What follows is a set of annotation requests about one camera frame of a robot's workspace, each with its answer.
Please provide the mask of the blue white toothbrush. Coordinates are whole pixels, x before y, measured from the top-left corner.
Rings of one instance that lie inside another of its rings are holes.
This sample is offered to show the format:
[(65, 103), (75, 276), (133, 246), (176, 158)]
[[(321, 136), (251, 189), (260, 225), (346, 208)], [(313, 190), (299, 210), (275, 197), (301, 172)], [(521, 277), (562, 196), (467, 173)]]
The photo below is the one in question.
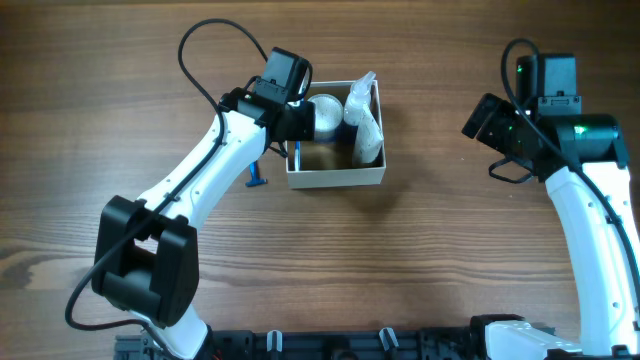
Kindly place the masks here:
[(300, 141), (296, 141), (295, 145), (294, 145), (294, 156), (293, 156), (293, 171), (294, 172), (299, 172), (300, 171), (300, 163), (301, 163), (301, 142)]

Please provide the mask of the blue disposable razor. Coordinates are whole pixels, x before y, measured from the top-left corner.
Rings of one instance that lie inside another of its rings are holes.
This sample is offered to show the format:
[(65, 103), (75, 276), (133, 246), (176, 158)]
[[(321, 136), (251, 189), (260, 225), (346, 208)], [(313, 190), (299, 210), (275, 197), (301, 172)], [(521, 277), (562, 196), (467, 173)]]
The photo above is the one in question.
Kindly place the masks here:
[(249, 165), (250, 180), (245, 183), (246, 187), (256, 187), (267, 183), (265, 178), (260, 176), (259, 164), (254, 161)]

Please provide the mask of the cotton swab tub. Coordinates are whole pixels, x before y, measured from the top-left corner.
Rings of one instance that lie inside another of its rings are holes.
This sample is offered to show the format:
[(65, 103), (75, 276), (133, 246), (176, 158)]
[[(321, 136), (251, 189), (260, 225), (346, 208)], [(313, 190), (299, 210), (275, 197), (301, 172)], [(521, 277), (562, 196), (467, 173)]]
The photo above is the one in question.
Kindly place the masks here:
[(317, 143), (334, 142), (343, 120), (343, 105), (333, 95), (316, 94), (308, 99), (315, 107), (314, 141)]

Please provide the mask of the white squeeze tube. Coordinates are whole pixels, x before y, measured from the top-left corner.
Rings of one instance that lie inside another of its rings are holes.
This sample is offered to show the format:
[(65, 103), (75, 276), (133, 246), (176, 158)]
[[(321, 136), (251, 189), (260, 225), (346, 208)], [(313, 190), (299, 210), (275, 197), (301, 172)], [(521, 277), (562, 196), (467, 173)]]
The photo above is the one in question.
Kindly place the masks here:
[(373, 164), (384, 143), (383, 132), (368, 105), (361, 107), (360, 121), (356, 132), (352, 164), (367, 167)]

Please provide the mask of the clear spray bottle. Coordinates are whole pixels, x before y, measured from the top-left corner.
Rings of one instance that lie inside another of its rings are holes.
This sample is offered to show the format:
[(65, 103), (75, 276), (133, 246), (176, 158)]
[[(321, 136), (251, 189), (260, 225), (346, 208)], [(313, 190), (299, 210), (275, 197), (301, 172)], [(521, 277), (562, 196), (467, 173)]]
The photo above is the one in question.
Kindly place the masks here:
[(364, 107), (371, 104), (371, 88), (376, 73), (369, 71), (360, 79), (356, 80), (350, 88), (347, 100), (344, 105), (344, 122), (351, 127), (357, 127), (360, 123)]

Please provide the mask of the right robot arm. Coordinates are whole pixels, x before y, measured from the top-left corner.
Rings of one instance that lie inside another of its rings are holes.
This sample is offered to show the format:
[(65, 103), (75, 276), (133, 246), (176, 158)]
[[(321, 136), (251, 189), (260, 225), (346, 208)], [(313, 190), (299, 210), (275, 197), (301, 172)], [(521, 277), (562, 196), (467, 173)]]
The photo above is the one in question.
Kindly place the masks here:
[(524, 320), (480, 330), (489, 359), (636, 359), (639, 236), (619, 122), (585, 114), (571, 54), (523, 56), (506, 98), (485, 94), (462, 129), (546, 187), (565, 234), (580, 310), (577, 343)]

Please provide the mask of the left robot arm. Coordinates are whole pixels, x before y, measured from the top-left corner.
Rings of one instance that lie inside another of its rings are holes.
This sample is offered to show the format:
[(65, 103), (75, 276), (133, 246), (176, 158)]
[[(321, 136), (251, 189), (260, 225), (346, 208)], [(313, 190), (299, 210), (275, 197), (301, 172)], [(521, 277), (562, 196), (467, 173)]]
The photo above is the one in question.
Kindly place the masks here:
[(92, 289), (134, 314), (164, 356), (203, 357), (209, 328), (192, 305), (198, 232), (272, 143), (313, 138), (314, 106), (304, 99), (312, 75), (308, 60), (273, 48), (262, 75), (223, 95), (209, 132), (163, 182), (103, 209)]

